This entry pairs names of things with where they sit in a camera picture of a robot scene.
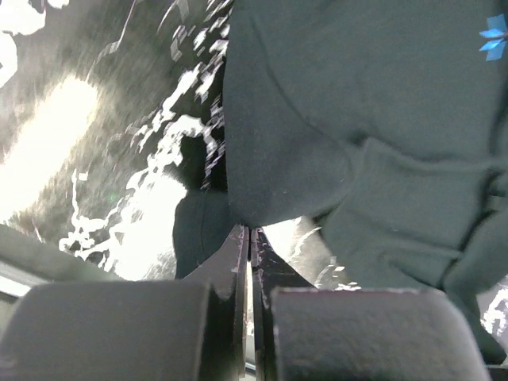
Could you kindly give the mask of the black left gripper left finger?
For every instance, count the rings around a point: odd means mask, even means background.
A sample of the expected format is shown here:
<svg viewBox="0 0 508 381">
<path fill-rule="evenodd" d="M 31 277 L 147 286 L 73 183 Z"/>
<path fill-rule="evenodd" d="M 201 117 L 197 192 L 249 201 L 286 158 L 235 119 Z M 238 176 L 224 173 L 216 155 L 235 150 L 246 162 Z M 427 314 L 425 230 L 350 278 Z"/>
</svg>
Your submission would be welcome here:
<svg viewBox="0 0 508 381">
<path fill-rule="evenodd" d="M 1 333 L 4 380 L 239 380 L 248 231 L 185 279 L 119 279 L 1 229 L 1 274 L 28 287 Z"/>
</svg>

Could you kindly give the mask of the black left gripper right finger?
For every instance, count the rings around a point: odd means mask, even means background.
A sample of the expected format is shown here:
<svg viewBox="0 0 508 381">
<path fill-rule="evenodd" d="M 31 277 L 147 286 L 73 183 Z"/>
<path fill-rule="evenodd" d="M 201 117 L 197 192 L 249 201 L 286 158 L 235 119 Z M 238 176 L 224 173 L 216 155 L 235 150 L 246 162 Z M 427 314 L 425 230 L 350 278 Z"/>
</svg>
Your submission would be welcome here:
<svg viewBox="0 0 508 381">
<path fill-rule="evenodd" d="M 488 380 L 467 322 L 440 292 L 320 291 L 251 233 L 260 380 Z"/>
</svg>

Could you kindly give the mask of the black t shirt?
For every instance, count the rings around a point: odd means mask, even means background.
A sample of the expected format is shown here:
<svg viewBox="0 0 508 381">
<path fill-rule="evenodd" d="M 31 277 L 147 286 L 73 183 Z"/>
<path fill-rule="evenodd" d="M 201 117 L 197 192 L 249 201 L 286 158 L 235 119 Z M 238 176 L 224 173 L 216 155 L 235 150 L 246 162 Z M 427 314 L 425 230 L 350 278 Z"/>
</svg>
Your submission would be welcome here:
<svg viewBox="0 0 508 381">
<path fill-rule="evenodd" d="M 232 227 L 309 217 L 363 288 L 435 288 L 488 364 L 477 297 L 507 273 L 507 4 L 236 1 L 227 189 L 178 204 L 176 277 Z"/>
</svg>

